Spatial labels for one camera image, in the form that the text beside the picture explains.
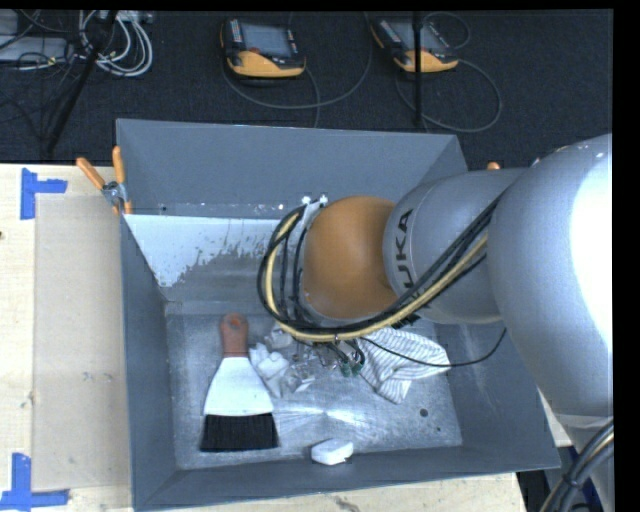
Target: striped cloth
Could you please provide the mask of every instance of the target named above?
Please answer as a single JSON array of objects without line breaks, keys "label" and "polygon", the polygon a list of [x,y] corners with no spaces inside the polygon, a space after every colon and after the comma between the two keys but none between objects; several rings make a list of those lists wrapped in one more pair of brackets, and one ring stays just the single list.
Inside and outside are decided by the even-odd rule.
[{"label": "striped cloth", "polygon": [[[419,361],[449,364],[444,348],[418,334],[385,327],[368,335],[367,338],[382,347]],[[395,404],[405,399],[412,381],[447,371],[446,367],[427,366],[391,354],[366,340],[360,341],[358,345],[366,357],[360,375],[380,396]]]}]

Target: yellow cable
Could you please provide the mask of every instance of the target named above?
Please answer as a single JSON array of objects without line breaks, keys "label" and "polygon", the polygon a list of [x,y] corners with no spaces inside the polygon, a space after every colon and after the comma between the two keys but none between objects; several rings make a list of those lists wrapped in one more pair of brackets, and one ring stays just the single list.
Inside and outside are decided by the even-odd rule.
[{"label": "yellow cable", "polygon": [[[293,225],[293,223],[302,215],[299,213],[298,215],[292,217],[287,221],[281,228],[278,234],[276,235],[276,239],[280,238],[287,230]],[[371,334],[374,331],[382,329],[383,327],[388,327],[393,325],[400,320],[406,318],[414,311],[417,311],[422,306],[424,306],[427,302],[437,296],[444,288],[446,288],[469,264],[469,262],[485,247],[487,244],[488,234],[485,232],[480,240],[476,242],[476,244],[469,249],[461,259],[456,263],[442,278],[431,285],[428,289],[426,289],[422,294],[420,294],[414,301],[410,302],[406,306],[404,306],[400,311],[394,313],[386,320],[382,320],[375,324],[372,324],[368,327],[358,329],[350,332],[343,332],[339,334],[311,334],[302,331],[298,331],[297,329],[289,326],[286,323],[278,321],[278,324],[282,328],[283,331],[289,333],[291,336],[297,339],[327,343],[333,341],[340,340],[352,340],[356,338],[360,338],[362,336],[366,336],[367,334]],[[269,258],[267,259],[267,264],[265,267],[265,298],[267,300],[267,305],[274,313],[278,313],[276,308],[275,300],[273,297],[273,267],[276,259],[276,252],[273,251]]]}]

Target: dustpan brush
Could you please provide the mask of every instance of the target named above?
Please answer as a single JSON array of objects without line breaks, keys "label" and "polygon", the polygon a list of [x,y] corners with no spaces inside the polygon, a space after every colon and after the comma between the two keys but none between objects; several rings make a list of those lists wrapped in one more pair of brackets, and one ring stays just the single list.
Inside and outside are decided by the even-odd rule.
[{"label": "dustpan brush", "polygon": [[278,446],[269,391],[249,361],[249,324],[239,313],[220,322],[223,358],[207,392],[205,452],[263,450]]}]

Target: wooden table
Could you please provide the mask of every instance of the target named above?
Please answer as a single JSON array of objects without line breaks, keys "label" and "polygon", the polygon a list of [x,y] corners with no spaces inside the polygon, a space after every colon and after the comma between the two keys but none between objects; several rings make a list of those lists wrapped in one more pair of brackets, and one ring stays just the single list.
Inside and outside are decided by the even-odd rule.
[{"label": "wooden table", "polygon": [[[36,218],[31,220],[20,220],[23,167],[36,172],[39,180],[68,182],[64,194],[36,196]],[[113,168],[98,171],[107,182],[114,179]],[[57,232],[60,226],[65,229]],[[33,490],[70,488],[68,504],[50,510],[132,510],[117,218],[75,166],[4,164],[0,232],[0,490],[10,481],[11,454],[19,452],[32,457]],[[90,368],[83,370],[83,364]],[[52,407],[64,408],[60,424],[51,421]],[[568,444],[553,418],[552,426],[558,445]],[[73,444],[65,445],[69,440]],[[515,474],[265,500],[259,505],[198,510],[526,510]]]}]

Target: handheld device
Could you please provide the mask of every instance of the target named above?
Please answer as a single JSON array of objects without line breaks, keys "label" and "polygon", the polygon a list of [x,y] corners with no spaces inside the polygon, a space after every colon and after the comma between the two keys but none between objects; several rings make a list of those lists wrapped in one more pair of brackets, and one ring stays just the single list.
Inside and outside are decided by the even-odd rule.
[{"label": "handheld device", "polygon": [[222,25],[220,44],[236,78],[277,83],[305,69],[293,32],[284,26],[230,18]]},{"label": "handheld device", "polygon": [[[410,21],[376,18],[371,24],[371,33],[393,62],[404,71],[415,73],[416,50]],[[458,65],[456,51],[443,39],[433,24],[423,24],[420,41],[420,64],[423,73],[445,71]]]}]

